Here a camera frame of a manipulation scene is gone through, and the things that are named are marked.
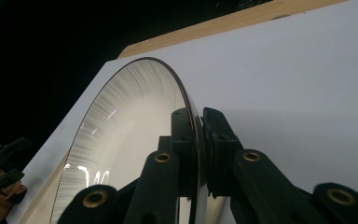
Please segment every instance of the wooden board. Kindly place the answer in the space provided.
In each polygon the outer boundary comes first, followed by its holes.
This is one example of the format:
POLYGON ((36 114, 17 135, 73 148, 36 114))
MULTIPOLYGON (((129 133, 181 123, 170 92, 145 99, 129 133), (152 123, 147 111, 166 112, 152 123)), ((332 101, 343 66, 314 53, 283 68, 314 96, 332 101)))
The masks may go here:
POLYGON ((241 27, 255 25, 281 17, 304 13, 316 8, 327 7, 346 0, 274 0, 257 7, 205 21, 185 29, 160 35, 126 47, 118 58, 124 58, 154 49, 161 49, 189 40, 216 35, 241 27))

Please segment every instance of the white backdrop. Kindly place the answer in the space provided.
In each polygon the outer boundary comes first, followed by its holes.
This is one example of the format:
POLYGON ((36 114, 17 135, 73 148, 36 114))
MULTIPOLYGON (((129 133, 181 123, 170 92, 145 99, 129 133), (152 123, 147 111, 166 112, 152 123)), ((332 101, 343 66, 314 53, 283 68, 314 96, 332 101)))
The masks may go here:
POLYGON ((205 106, 222 111, 244 147, 267 154, 294 185, 358 191, 358 0, 350 0, 107 62, 25 169, 29 192, 9 223, 71 146, 103 84, 141 57, 167 63, 200 114, 205 106))

